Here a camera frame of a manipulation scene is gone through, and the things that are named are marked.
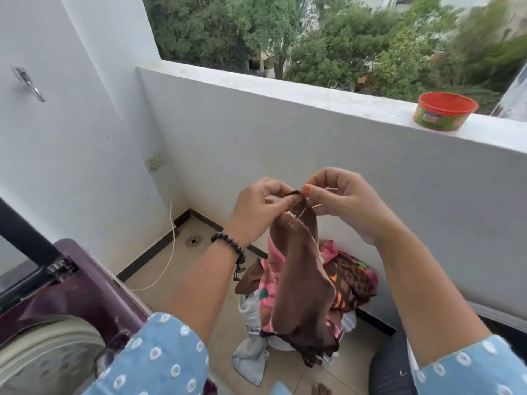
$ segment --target hand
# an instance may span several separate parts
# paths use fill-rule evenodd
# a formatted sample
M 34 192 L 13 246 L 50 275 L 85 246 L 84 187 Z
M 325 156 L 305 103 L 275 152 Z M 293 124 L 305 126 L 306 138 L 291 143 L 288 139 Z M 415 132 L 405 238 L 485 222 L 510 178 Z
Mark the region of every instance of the hand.
M 375 245 L 392 229 L 404 227 L 400 219 L 358 173 L 326 167 L 302 187 L 317 215 L 333 215 Z
M 242 248 L 247 247 L 292 205 L 295 197 L 287 196 L 292 191 L 285 183 L 268 177 L 251 184 L 238 195 L 224 232 Z M 275 200 L 271 195 L 281 199 Z

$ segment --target wall socket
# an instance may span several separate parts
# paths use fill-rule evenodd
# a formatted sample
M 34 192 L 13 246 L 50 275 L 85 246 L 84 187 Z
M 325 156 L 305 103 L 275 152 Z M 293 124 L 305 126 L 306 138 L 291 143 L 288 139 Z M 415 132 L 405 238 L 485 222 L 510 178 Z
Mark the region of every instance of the wall socket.
M 144 164 L 147 166 L 147 170 L 149 172 L 154 172 L 161 166 L 165 165 L 165 160 L 161 154 L 157 154 L 156 156 L 146 160 Z

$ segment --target white ledge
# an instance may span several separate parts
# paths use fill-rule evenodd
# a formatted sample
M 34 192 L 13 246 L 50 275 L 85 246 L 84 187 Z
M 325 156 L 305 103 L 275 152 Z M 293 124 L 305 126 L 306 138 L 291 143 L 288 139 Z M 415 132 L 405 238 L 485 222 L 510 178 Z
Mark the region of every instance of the white ledge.
M 440 136 L 451 136 L 527 153 L 527 123 L 492 116 L 472 114 L 456 132 L 425 129 L 412 120 L 416 104 L 384 97 L 339 91 L 291 81 L 266 79 L 221 70 L 178 64 L 164 60 L 149 60 L 138 68 L 196 80 L 211 85 L 250 92 L 297 104 L 377 120 L 392 125 L 412 127 Z

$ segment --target red plastic tub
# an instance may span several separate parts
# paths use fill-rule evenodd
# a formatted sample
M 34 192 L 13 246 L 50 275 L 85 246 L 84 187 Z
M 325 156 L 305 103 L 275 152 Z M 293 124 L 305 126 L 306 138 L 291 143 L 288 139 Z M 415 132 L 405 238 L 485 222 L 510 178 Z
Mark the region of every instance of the red plastic tub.
M 426 92 L 419 96 L 414 121 L 443 132 L 458 130 L 479 105 L 471 98 L 451 92 Z

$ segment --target fingernail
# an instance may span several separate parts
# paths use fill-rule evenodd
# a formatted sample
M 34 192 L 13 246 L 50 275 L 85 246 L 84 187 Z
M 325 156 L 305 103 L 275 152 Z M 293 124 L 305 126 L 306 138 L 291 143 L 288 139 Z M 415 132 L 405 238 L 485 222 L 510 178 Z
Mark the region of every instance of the fingernail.
M 311 192 L 311 186 L 309 184 L 304 184 L 300 189 L 300 192 L 307 197 Z

